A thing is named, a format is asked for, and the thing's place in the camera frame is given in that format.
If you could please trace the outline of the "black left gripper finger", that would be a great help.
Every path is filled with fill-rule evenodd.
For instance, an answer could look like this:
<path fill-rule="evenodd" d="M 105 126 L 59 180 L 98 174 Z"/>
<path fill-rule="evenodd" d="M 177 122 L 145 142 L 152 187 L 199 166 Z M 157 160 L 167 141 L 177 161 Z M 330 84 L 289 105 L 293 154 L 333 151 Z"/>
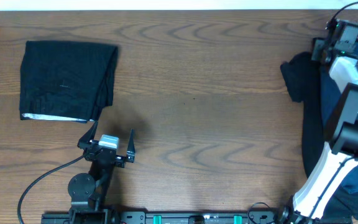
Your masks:
<path fill-rule="evenodd" d="M 96 134 L 98 128 L 98 122 L 95 121 L 92 127 L 79 139 L 77 147 L 80 149 L 89 149 L 92 147 L 92 140 Z"/>
<path fill-rule="evenodd" d="M 128 142 L 128 146 L 127 146 L 127 155 L 126 155 L 127 162 L 135 161 L 134 133 L 135 133 L 135 131 L 133 129 L 131 129 L 129 142 Z"/>

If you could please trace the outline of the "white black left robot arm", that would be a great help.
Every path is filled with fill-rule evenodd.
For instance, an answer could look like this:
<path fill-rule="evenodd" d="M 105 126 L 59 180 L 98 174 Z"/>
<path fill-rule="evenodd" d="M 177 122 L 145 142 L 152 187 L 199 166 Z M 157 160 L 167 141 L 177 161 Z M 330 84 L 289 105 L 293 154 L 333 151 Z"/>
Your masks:
<path fill-rule="evenodd" d="M 71 207 L 66 213 L 44 213 L 42 223 L 51 224 L 113 224 L 120 223 L 120 214 L 105 205 L 113 170 L 124 168 L 127 162 L 135 161 L 134 130 L 130 131 L 125 156 L 117 154 L 119 138 L 102 135 L 95 140 L 98 124 L 79 139 L 77 146 L 83 150 L 83 157 L 91 163 L 87 173 L 72 177 L 68 183 Z"/>

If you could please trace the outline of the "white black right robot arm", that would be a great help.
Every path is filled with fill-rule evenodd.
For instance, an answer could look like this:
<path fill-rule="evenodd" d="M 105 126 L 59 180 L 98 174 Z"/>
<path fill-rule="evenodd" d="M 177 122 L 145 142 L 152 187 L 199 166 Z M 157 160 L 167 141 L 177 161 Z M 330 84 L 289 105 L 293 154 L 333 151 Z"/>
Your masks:
<path fill-rule="evenodd" d="M 355 54 L 327 65 L 302 52 L 280 66 L 290 98 L 302 103 L 301 153 L 306 183 L 279 223 L 358 220 L 358 40 Z"/>

